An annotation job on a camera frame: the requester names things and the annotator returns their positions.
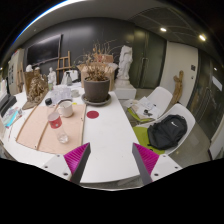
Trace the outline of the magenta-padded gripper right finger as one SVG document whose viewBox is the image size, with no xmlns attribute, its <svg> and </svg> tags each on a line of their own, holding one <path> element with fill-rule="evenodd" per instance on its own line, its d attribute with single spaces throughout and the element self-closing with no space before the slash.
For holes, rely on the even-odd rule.
<svg viewBox="0 0 224 224">
<path fill-rule="evenodd" d="M 137 143 L 132 146 L 132 154 L 144 185 L 181 170 L 167 154 L 158 155 Z"/>
</svg>

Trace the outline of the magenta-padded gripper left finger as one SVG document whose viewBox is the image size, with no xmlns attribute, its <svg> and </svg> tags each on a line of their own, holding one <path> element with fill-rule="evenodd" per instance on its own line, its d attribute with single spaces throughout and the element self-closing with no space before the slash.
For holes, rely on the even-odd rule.
<svg viewBox="0 0 224 224">
<path fill-rule="evenodd" d="M 79 184 L 90 152 L 90 144 L 86 143 L 65 155 L 56 154 L 42 166 L 42 169 L 74 184 Z"/>
</svg>

